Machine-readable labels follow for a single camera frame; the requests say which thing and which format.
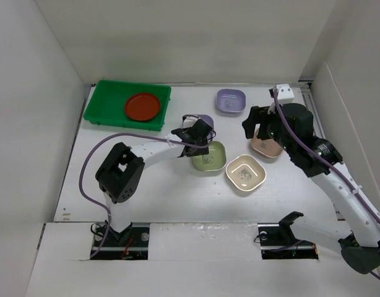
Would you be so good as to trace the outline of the green square bowl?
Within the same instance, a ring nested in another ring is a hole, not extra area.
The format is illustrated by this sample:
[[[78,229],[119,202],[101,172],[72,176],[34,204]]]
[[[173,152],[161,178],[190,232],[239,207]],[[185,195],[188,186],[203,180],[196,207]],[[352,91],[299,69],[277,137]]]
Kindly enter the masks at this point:
[[[207,155],[192,157],[192,164],[199,171],[218,171],[227,162],[225,147],[221,142],[212,141]]]

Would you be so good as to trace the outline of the cream square bowl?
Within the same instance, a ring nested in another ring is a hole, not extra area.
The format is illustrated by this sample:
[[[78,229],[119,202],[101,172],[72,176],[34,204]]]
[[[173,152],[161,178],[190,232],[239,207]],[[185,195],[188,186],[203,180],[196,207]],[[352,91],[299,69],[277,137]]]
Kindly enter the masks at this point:
[[[252,192],[265,182],[264,167],[250,155],[240,155],[225,168],[226,176],[242,192]]]

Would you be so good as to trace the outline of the red round plate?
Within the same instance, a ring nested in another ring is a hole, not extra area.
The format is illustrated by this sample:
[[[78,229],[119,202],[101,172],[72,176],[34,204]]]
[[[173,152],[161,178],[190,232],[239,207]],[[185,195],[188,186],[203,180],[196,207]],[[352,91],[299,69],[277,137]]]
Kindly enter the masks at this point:
[[[159,114],[160,100],[151,93],[137,93],[124,106],[125,114],[134,121],[150,121]]]

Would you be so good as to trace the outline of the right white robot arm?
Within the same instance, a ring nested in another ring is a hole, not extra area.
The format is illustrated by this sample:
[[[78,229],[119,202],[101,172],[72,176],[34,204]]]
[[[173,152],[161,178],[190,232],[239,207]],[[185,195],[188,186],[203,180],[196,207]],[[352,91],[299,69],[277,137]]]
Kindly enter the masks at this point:
[[[318,225],[301,212],[292,212],[278,222],[274,233],[288,249],[301,241],[324,246],[340,254],[360,274],[380,266],[380,213],[346,169],[339,151],[314,133],[313,114],[298,103],[253,106],[242,123],[247,139],[272,139],[331,200],[347,222]]]

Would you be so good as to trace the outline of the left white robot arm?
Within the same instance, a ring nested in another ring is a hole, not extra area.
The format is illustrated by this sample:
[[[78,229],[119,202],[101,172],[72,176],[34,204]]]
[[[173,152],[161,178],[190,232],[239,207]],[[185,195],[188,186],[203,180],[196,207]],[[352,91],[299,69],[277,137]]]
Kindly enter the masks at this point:
[[[143,171],[165,160],[206,155],[215,131],[199,118],[192,126],[172,130],[164,138],[133,147],[122,142],[110,150],[95,175],[110,211],[108,237],[116,245],[128,242],[132,232],[129,203]]]

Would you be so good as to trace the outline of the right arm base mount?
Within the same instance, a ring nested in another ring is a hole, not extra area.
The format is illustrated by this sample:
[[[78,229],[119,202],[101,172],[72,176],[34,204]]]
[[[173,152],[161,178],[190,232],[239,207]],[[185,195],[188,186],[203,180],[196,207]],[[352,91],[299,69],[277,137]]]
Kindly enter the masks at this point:
[[[287,235],[278,223],[258,223],[257,229],[254,243],[260,247],[262,260],[319,259],[314,243]]]

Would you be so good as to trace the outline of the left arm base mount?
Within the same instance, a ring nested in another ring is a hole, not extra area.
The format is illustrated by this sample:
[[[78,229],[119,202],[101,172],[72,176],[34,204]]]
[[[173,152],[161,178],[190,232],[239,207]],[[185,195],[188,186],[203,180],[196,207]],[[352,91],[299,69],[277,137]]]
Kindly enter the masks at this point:
[[[90,250],[91,260],[147,260],[149,254],[149,224],[132,224],[122,233],[113,235],[109,231],[102,241],[106,231],[104,224],[93,223],[90,231],[93,234]]]

